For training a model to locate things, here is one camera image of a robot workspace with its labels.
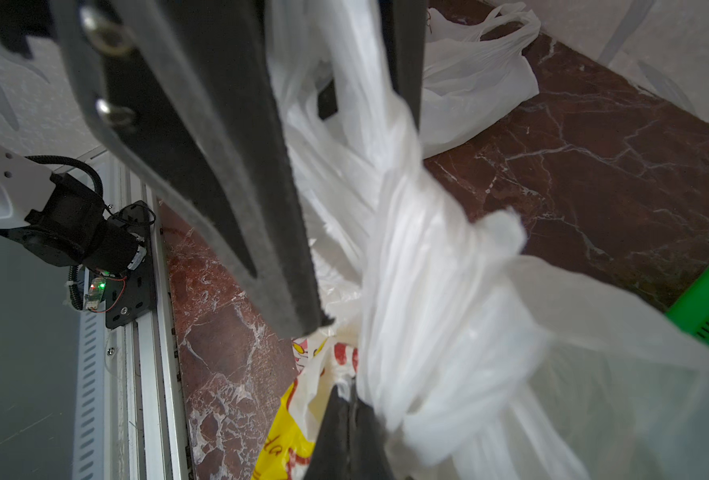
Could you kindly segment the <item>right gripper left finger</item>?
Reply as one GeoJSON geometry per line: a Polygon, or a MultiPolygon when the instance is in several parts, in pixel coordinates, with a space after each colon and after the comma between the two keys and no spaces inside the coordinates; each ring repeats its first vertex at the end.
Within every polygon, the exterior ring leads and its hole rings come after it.
{"type": "Polygon", "coordinates": [[[350,414],[354,390],[340,393],[336,386],[324,412],[318,439],[304,480],[350,480],[350,414]]]}

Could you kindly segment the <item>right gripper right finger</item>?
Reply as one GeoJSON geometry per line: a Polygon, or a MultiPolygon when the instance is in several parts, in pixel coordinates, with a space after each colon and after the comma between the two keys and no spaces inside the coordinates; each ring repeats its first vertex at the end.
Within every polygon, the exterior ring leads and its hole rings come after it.
{"type": "Polygon", "coordinates": [[[350,410],[350,478],[395,480],[374,409],[358,400],[350,410]]]}

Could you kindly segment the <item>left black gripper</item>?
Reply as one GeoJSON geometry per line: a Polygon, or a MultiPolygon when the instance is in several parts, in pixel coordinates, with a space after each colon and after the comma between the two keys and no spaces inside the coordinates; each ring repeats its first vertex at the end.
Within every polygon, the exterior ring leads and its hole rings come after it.
{"type": "Polygon", "coordinates": [[[0,44],[9,52],[32,60],[28,38],[56,41],[48,0],[0,0],[0,44]]]}

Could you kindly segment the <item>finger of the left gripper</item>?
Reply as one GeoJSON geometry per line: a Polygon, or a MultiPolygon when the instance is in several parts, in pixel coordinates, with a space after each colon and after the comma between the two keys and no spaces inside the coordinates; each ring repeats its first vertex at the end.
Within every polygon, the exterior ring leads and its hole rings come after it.
{"type": "Polygon", "coordinates": [[[53,1],[92,134],[194,227],[282,338],[330,325],[260,1],[53,1]]]}
{"type": "MultiPolygon", "coordinates": [[[[377,8],[374,16],[380,26],[378,36],[384,44],[393,89],[406,101],[416,128],[420,129],[426,40],[420,17],[427,13],[428,1],[368,2],[377,8]]],[[[336,83],[328,59],[318,66],[316,90],[318,118],[327,120],[338,112],[336,83]]]]}

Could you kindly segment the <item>white cartoon plastic bag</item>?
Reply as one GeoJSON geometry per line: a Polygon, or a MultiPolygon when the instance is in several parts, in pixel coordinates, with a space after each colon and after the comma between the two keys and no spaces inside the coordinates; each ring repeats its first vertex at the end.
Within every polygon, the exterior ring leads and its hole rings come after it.
{"type": "Polygon", "coordinates": [[[424,168],[372,1],[272,1],[268,67],[334,316],[284,396],[258,479],[352,466],[322,424],[375,416],[366,476],[709,479],[709,346],[637,296],[526,256],[424,168]]]}

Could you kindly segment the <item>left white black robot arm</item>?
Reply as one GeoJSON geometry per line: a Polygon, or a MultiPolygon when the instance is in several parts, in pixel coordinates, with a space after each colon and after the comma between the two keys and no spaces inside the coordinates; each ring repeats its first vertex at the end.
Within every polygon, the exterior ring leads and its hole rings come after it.
{"type": "MultiPolygon", "coordinates": [[[[0,44],[54,40],[92,134],[200,231],[276,334],[322,309],[286,135],[270,85],[268,1],[0,1],[0,44]]],[[[152,217],[104,215],[50,160],[0,147],[0,236],[55,266],[126,282],[150,262],[152,217]]]]}

